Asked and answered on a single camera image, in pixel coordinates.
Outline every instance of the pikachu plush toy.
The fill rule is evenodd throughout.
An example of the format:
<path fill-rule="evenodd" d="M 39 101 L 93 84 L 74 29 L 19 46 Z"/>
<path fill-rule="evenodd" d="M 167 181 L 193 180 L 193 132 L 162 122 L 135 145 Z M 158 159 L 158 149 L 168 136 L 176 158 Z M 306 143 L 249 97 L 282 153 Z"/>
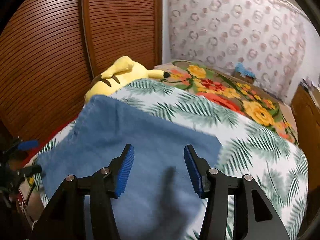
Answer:
<path fill-rule="evenodd" d="M 106 71 L 96 76 L 89 91 L 85 94 L 85 103 L 94 95 L 109 96 L 130 82 L 140 78 L 163 79 L 170 77 L 170 73 L 163 70 L 147 70 L 138 62 L 132 61 L 128 56 L 117 59 Z"/>

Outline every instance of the blue tip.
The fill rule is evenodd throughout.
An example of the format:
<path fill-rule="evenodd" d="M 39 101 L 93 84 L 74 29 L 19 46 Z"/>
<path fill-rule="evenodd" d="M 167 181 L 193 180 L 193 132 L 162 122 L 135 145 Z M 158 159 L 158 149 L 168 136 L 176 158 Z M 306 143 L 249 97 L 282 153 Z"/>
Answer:
<path fill-rule="evenodd" d="M 193 189 L 195 193 L 197 193 L 198 196 L 200 197 L 203 192 L 201 187 L 201 176 L 199 174 L 199 171 L 196 167 L 195 162 L 193 161 L 193 158 L 191 157 L 191 153 L 189 152 L 189 149 L 187 146 L 184 148 L 183 155 L 184 155 L 184 161 L 186 163 L 186 166 L 189 172 Z"/>
<path fill-rule="evenodd" d="M 125 190 L 125 186 L 127 185 L 133 160 L 134 160 L 134 148 L 133 146 L 130 146 L 127 152 L 127 155 L 125 156 L 124 161 L 121 164 L 121 168 L 118 172 L 117 184 L 115 189 L 116 197 L 120 197 L 120 195 Z"/>
<path fill-rule="evenodd" d="M 38 147 L 38 141 L 37 140 L 32 140 L 32 141 L 25 141 L 25 142 L 21 142 L 18 145 L 18 150 L 20 151 L 27 151 L 30 150 L 32 148 L 36 148 Z"/>

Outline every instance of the patterned wallpaper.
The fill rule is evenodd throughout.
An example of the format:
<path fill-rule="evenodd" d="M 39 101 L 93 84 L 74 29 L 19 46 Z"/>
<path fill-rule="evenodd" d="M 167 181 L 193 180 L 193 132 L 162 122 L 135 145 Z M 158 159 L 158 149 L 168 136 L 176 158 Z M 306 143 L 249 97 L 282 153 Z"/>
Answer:
<path fill-rule="evenodd" d="M 281 0 L 169 0 L 171 57 L 231 74 L 238 62 L 281 99 L 303 62 L 302 15 Z"/>

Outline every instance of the plush toy arm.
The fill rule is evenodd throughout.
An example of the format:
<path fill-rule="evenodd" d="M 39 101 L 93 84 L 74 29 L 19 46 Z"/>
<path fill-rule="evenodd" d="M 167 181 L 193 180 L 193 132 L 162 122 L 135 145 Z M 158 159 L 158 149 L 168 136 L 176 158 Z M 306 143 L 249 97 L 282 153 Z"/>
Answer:
<path fill-rule="evenodd" d="M 122 56 L 118 58 L 111 67 L 101 73 L 102 79 L 111 78 L 115 73 L 129 70 L 133 68 L 133 61 L 128 56 Z"/>
<path fill-rule="evenodd" d="M 151 69 L 148 70 L 148 77 L 149 78 L 157 78 L 157 79 L 163 79 L 170 77 L 170 73 L 165 72 L 160 69 Z"/>

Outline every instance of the white sheet with green leaves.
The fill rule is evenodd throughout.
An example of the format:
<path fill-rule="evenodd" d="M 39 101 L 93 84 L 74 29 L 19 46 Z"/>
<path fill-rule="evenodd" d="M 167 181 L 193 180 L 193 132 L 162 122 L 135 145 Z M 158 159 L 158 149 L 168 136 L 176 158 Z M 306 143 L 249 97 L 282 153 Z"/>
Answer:
<path fill-rule="evenodd" d="M 273 204 L 290 239 L 296 238 L 308 191 L 307 159 L 299 148 L 238 113 L 154 80 L 136 80 L 111 97 L 151 115 L 216 136 L 222 144 L 216 168 L 235 177 L 251 174 Z M 64 130 L 70 131 L 72 125 Z M 39 153 L 54 147 L 63 137 L 59 133 Z M 40 176 L 35 177 L 35 182 L 46 205 Z M 205 208 L 206 200 L 187 230 L 186 239 L 198 239 Z M 226 239 L 232 239 L 233 220 L 234 198 L 230 196 Z"/>

